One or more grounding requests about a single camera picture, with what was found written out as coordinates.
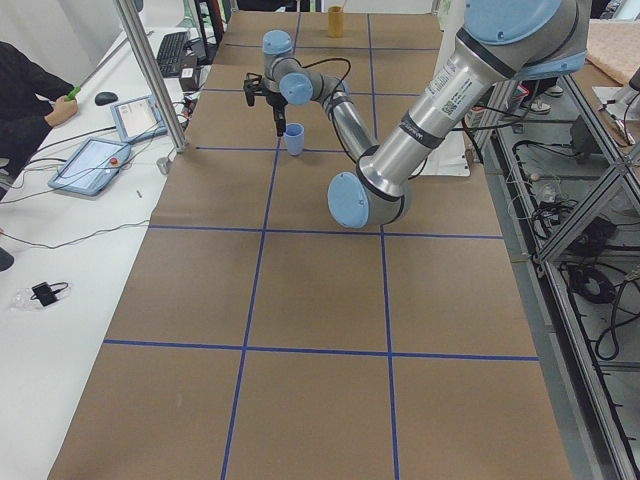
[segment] black sleeve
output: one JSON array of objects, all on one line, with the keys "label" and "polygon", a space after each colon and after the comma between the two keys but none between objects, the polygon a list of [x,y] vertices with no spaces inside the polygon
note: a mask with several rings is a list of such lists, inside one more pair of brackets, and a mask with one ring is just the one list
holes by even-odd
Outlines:
[{"label": "black sleeve", "polygon": [[5,170],[15,177],[50,131],[51,126],[41,116],[0,119],[0,158],[9,159]]},{"label": "black sleeve", "polygon": [[18,49],[15,49],[14,53],[16,64],[22,73],[21,78],[25,79],[34,93],[55,101],[73,90],[73,85],[47,72],[40,65],[29,60]]}]

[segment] person's hand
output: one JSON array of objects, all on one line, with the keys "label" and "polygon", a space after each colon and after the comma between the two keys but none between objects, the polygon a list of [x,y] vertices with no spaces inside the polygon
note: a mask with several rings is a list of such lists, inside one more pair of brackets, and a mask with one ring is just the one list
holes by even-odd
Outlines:
[{"label": "person's hand", "polygon": [[56,100],[53,105],[53,112],[45,116],[45,121],[52,127],[62,125],[64,122],[78,113],[78,101],[66,100],[66,96],[62,96]]}]

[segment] blue-framed tablet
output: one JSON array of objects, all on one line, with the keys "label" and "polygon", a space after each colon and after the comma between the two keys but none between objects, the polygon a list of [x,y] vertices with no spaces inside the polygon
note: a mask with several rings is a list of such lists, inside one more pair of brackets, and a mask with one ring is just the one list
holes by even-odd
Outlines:
[{"label": "blue-framed tablet", "polygon": [[104,138],[88,138],[49,180],[56,191],[93,197],[100,193],[129,160],[131,145]]},{"label": "blue-framed tablet", "polygon": [[111,113],[123,142],[133,144],[167,133],[153,95],[115,103]]}]

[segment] black keyboard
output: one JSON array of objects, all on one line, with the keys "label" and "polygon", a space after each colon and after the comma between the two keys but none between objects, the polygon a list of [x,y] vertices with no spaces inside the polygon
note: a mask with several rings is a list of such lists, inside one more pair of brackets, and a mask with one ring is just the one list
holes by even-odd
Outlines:
[{"label": "black keyboard", "polygon": [[162,76],[177,77],[182,70],[182,58],[185,54],[185,45],[189,41],[187,32],[168,33],[162,39],[160,50],[156,55],[160,73]]}]

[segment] computer mouse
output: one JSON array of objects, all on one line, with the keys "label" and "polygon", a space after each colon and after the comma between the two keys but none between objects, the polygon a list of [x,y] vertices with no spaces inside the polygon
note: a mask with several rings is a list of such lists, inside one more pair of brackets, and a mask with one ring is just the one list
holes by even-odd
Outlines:
[{"label": "computer mouse", "polygon": [[118,96],[113,92],[100,92],[96,95],[94,102],[96,102],[96,105],[102,106],[116,102],[117,100]]}]

